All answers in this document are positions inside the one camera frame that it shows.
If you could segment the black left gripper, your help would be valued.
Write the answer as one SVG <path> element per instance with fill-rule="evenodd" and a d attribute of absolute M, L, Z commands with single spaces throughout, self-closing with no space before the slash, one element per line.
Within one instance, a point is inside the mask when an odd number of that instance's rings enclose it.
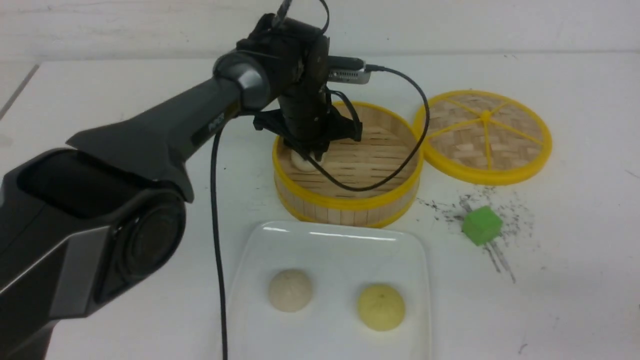
<path fill-rule="evenodd" d="M 330 66 L 354 71 L 360 59 L 331 56 L 326 29 L 283 14 L 263 14 L 237 43 L 240 109 L 256 130 L 268 130 L 295 150 L 311 151 L 322 163 L 334 141 L 360 141 L 362 123 L 350 110 L 340 114 L 327 82 Z"/>

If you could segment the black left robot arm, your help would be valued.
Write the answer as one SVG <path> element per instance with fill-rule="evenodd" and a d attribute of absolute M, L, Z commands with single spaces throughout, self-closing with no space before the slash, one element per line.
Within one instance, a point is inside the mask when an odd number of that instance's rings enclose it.
<path fill-rule="evenodd" d="M 186 162 L 238 116 L 320 155 L 362 126 L 327 82 L 364 84 L 323 30 L 263 15 L 210 79 L 128 120 L 82 130 L 1 184 L 1 358 L 43 360 L 53 328 L 89 317 L 174 255 L 194 189 Z"/>

